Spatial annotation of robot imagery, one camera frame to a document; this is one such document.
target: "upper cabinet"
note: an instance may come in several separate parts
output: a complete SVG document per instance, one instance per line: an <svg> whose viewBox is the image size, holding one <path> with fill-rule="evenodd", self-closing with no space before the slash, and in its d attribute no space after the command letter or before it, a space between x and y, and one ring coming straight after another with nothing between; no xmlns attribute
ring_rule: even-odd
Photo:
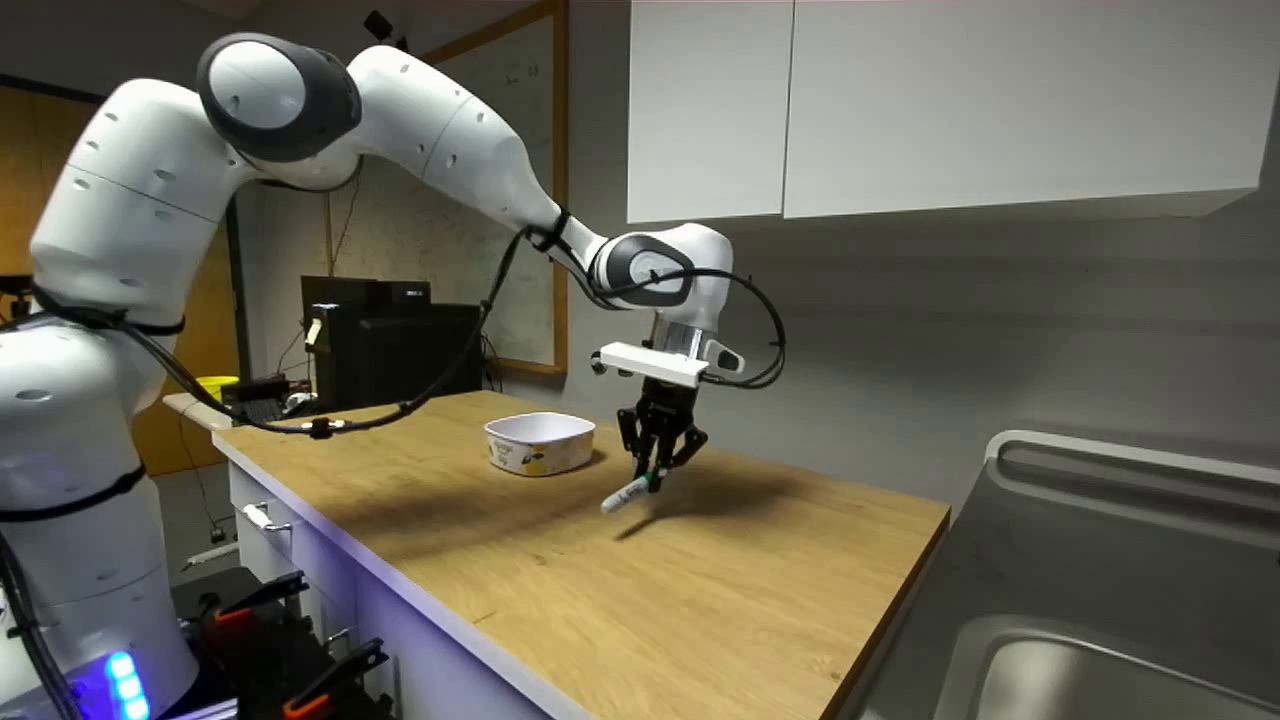
<svg viewBox="0 0 1280 720"><path fill-rule="evenodd" d="M630 219L1206 216L1261 189L1278 74L1278 0L634 0Z"/></svg>

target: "white bowl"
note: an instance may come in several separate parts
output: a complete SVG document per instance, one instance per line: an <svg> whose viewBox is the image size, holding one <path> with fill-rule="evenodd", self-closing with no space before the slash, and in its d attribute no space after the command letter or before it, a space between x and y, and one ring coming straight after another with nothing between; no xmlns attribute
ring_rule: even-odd
<svg viewBox="0 0 1280 720"><path fill-rule="evenodd" d="M484 423L489 459L515 474L558 474L591 459L597 423L563 411L520 411Z"/></svg>

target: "wooden countertop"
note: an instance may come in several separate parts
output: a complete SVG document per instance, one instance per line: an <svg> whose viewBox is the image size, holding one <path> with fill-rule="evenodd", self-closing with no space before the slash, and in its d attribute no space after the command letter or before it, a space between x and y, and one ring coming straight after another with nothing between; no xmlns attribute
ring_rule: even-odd
<svg viewBox="0 0 1280 720"><path fill-rule="evenodd" d="M230 427L218 448L494 673L545 709L573 695L570 717L822 717L947 514L721 448L601 514L634 474L616 430L597 430L597 463L526 481L484 454L482 423L508 411L530 404L473 391L382 430Z"/></svg>

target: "stainless steel sink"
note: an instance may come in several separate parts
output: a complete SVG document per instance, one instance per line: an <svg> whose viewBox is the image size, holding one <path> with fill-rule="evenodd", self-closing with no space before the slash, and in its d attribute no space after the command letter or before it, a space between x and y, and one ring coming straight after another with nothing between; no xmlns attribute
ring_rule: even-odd
<svg viewBox="0 0 1280 720"><path fill-rule="evenodd" d="M836 720L1280 720L1280 470L999 430Z"/></svg>
<svg viewBox="0 0 1280 720"><path fill-rule="evenodd" d="M1040 620L973 620L938 720L1280 720L1263 701Z"/></svg>

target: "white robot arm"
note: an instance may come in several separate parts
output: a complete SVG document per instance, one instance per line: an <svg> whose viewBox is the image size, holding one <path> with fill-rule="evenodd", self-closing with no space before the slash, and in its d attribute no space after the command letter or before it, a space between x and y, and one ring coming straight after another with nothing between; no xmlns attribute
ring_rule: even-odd
<svg viewBox="0 0 1280 720"><path fill-rule="evenodd" d="M526 227L601 306L658 311L647 347L597 357L645 376L621 419L647 490L705 442L698 383L705 369L740 371L717 340L733 267L721 231L590 231L545 197L494 106L398 47L343 69L275 36L230 36L205 52L202 90L128 80L103 100L34 235L37 311L0 327L0 628L48 647L37 673L37 651L0 637L0 717L158 717L196 680L158 487L128 436L163 383L137 337L172 350L240 182L337 189L359 157ZM69 695L56 683L99 709L48 701Z"/></svg>

